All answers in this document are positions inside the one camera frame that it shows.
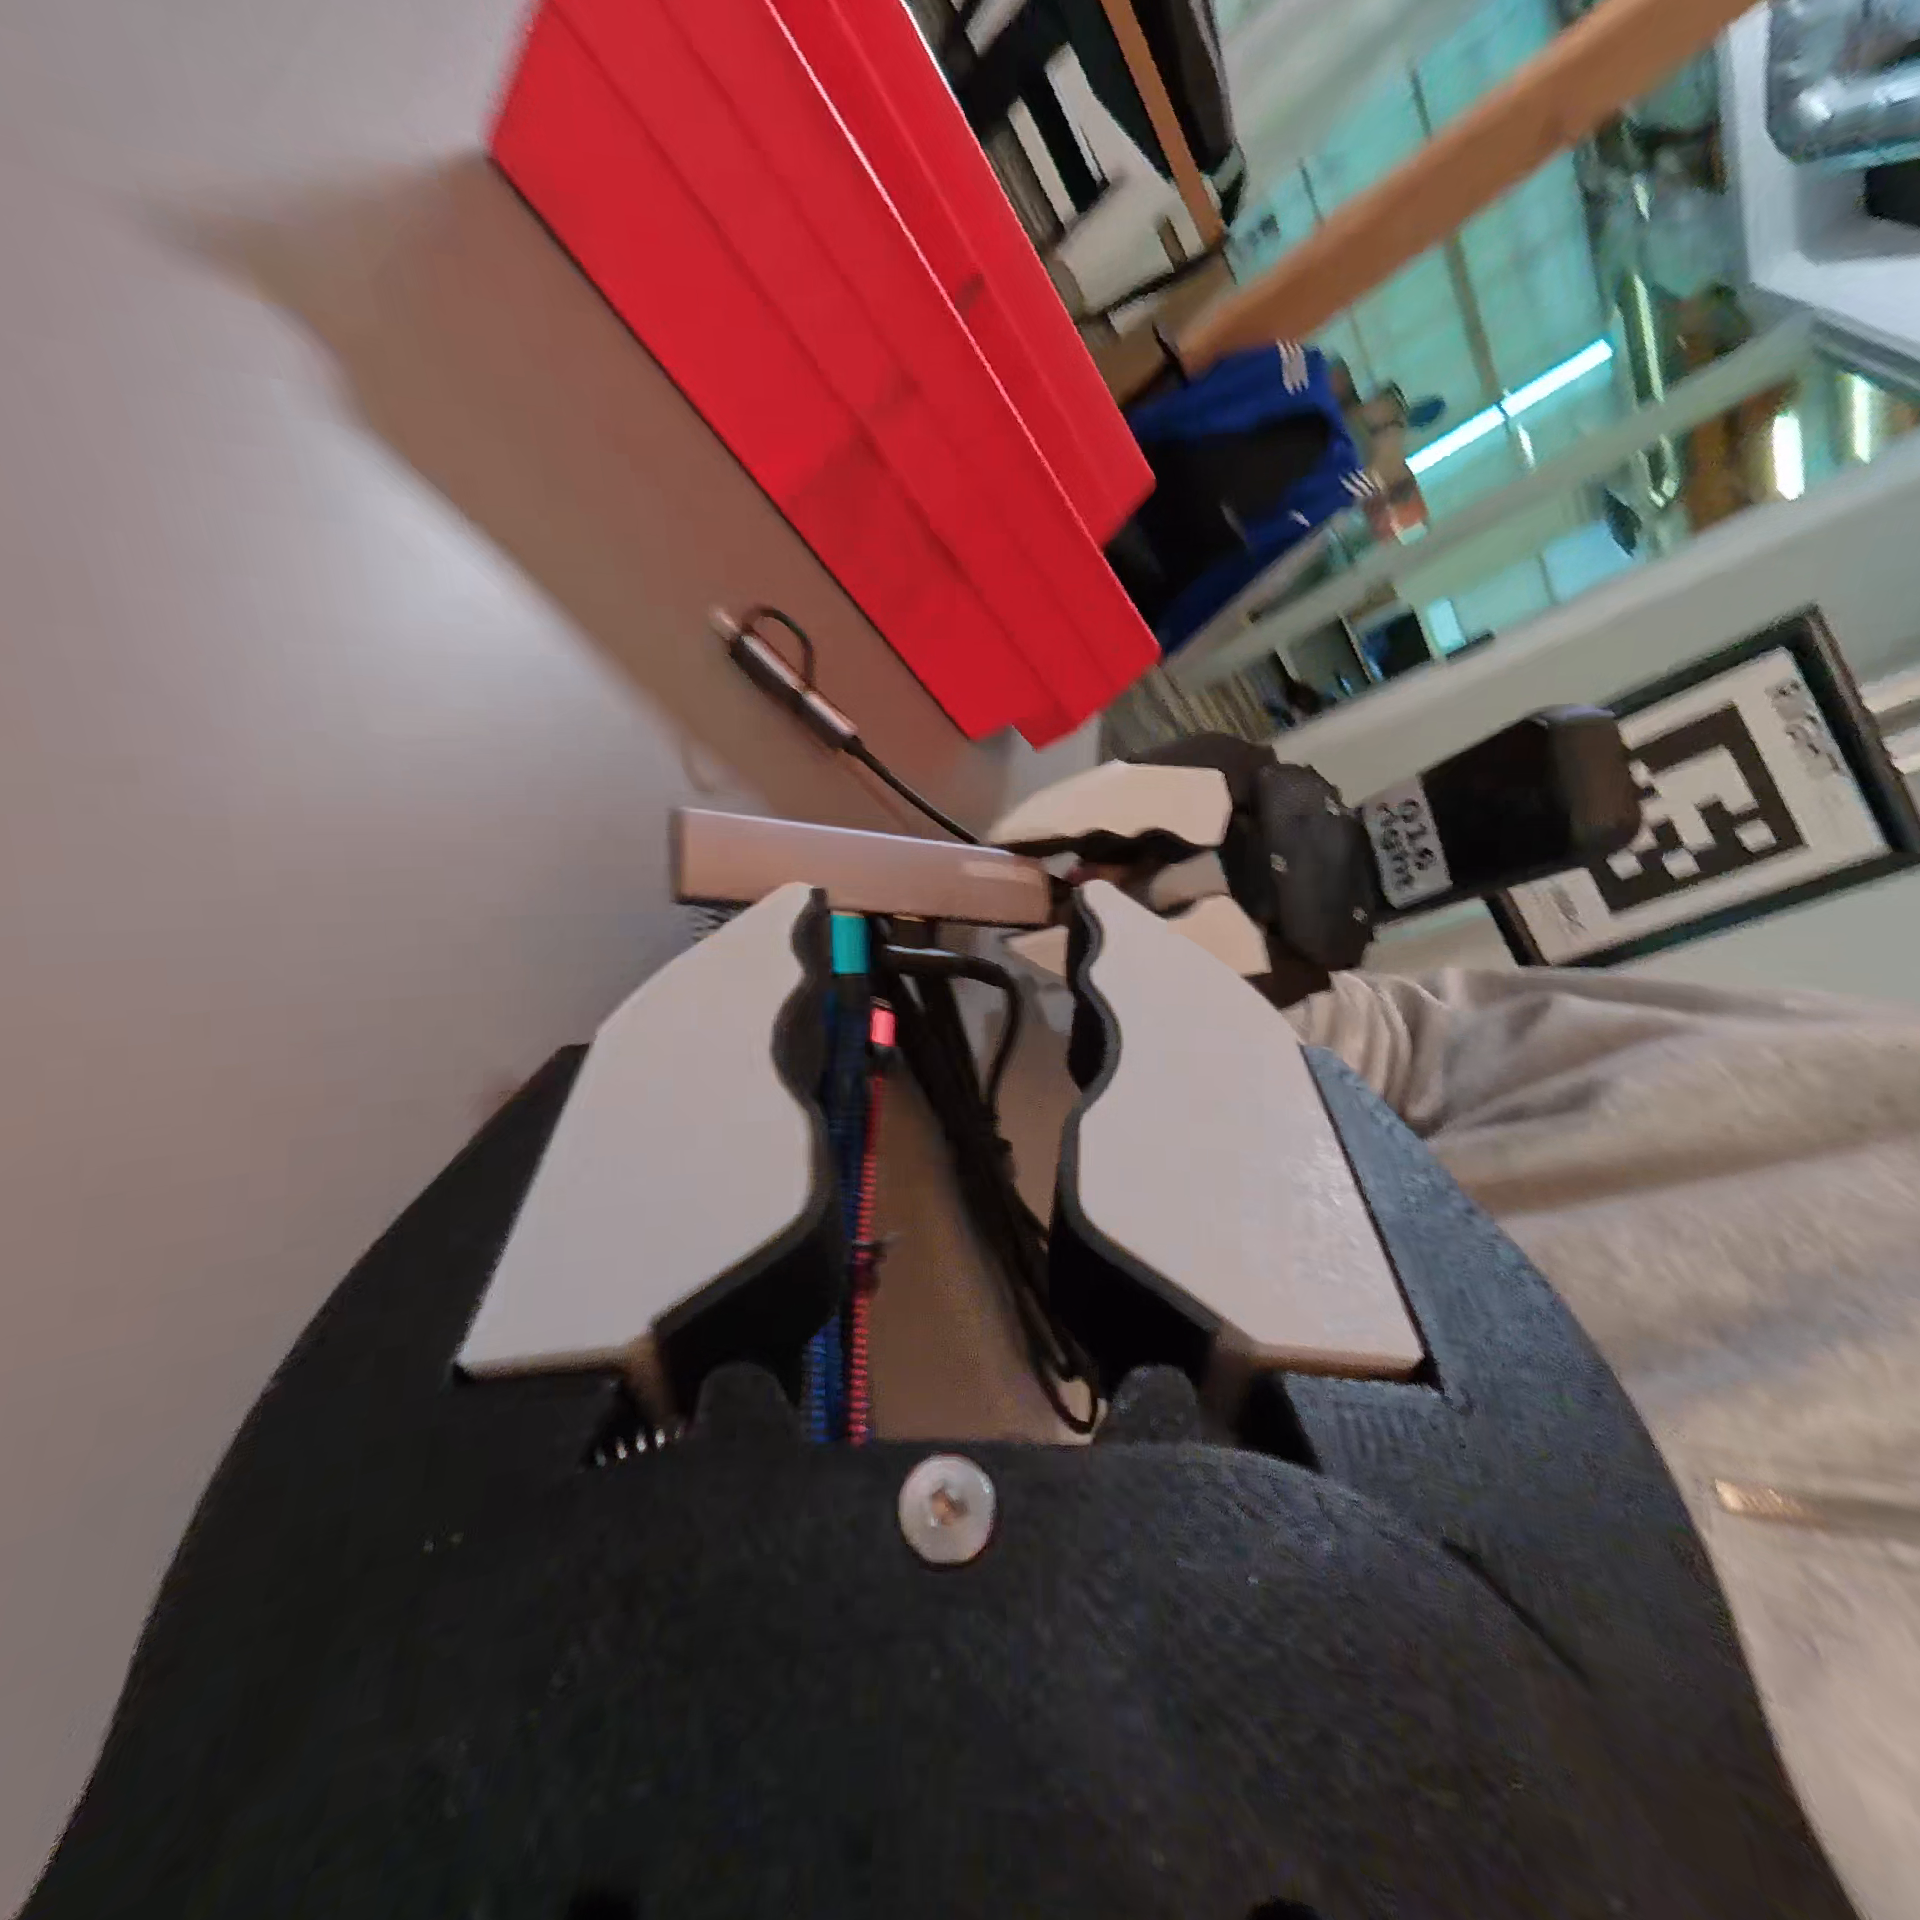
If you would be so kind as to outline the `black framed marker sign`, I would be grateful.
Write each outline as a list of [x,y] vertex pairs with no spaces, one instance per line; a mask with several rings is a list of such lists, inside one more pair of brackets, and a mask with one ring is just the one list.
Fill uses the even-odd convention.
[[1618,968],[1916,868],[1909,776],[1815,607],[1634,688],[1614,719],[1641,829],[1491,896],[1520,968]]

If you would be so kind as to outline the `black shelving rack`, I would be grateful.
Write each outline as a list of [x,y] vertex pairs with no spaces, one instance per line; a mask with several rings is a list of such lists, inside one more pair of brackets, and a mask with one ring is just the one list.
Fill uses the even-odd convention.
[[1133,4],[1208,213],[1197,216],[1105,4],[911,4],[1075,323],[1142,324],[1228,268],[1246,191],[1222,4]]

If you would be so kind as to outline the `grey desk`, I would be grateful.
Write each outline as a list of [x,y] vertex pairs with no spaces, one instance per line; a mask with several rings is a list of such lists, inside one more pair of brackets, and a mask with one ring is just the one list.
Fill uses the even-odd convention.
[[236,1428],[682,942],[677,806],[970,827],[966,743],[485,153],[527,4],[5,4],[5,1916]]

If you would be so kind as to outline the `black hub cable grey plug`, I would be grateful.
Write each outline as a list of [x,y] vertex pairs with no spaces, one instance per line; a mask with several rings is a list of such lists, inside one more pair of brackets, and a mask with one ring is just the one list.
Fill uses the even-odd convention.
[[952,842],[984,842],[918,788],[902,780],[868,744],[850,714],[828,699],[818,681],[814,637],[788,613],[755,604],[735,614],[714,611],[710,627],[732,666],[769,702],[793,716],[828,754],[852,763]]

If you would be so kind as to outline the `wooden handrail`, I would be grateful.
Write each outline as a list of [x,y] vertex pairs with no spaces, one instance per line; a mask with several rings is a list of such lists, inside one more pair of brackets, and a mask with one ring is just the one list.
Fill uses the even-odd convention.
[[1751,13],[1749,3],[1604,3],[1583,13],[1417,154],[1262,277],[1205,308],[1171,354],[1187,375],[1303,340],[1595,135]]

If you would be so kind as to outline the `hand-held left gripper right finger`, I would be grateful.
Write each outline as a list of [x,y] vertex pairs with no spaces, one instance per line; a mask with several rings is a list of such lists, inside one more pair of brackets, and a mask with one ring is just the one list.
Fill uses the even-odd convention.
[[1284,1015],[1108,880],[1073,898],[1069,991],[1050,1302],[1101,1388],[1412,1381],[1428,1349]]

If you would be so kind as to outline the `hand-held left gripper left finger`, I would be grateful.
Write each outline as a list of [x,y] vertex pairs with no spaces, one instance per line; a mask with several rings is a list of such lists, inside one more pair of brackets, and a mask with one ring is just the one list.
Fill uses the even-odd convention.
[[753,1365],[799,1396],[849,1280],[823,1108],[832,910],[788,882],[597,1030],[457,1354],[604,1375],[661,1416]]

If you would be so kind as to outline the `blue jacket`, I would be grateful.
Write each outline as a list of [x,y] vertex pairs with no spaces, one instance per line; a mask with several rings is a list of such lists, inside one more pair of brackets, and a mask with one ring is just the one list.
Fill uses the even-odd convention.
[[1328,522],[1389,500],[1348,364],[1315,345],[1238,349],[1124,421],[1150,493],[1107,561],[1167,659]]

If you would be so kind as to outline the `red plastic storage bin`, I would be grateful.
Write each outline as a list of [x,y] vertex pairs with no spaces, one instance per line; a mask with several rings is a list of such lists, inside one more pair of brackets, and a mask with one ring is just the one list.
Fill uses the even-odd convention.
[[490,154],[962,734],[1161,665],[1148,463],[904,4],[536,4]]

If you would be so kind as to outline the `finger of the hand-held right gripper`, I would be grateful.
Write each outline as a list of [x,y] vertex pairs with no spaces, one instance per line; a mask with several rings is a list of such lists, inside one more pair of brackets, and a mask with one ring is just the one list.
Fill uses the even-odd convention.
[[1267,928],[1235,898],[1222,853],[1187,842],[1095,842],[1039,853],[1049,875],[1050,920],[1034,935],[1034,966],[1066,981],[1077,898],[1107,882],[1195,948],[1260,983],[1274,972]]
[[1235,811],[1230,783],[1215,767],[1108,761],[1019,802],[986,842],[1033,859],[1173,862],[1217,851]]

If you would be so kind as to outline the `metal ventilation ducts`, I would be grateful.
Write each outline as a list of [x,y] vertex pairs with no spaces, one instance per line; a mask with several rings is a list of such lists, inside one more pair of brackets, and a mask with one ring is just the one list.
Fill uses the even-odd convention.
[[1773,3],[1766,132],[1781,157],[1821,170],[1919,159],[1919,4]]

